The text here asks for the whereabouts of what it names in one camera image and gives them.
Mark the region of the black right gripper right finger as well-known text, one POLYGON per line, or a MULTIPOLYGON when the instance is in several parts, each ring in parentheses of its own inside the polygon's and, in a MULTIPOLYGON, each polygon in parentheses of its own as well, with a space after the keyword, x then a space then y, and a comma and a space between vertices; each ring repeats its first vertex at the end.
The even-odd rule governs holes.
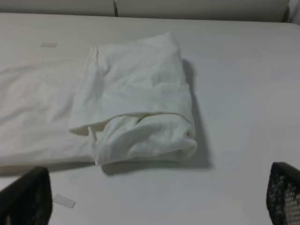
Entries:
POLYGON ((300 171, 285 162, 271 166, 266 206, 274 225, 300 225, 300 171))

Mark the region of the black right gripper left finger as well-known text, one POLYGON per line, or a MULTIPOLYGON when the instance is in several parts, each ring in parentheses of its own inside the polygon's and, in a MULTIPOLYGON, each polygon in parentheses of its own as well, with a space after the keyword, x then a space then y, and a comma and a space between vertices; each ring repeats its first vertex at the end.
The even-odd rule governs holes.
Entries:
POLYGON ((0 192, 2 225, 47 225, 52 214, 49 171, 35 167, 0 192))

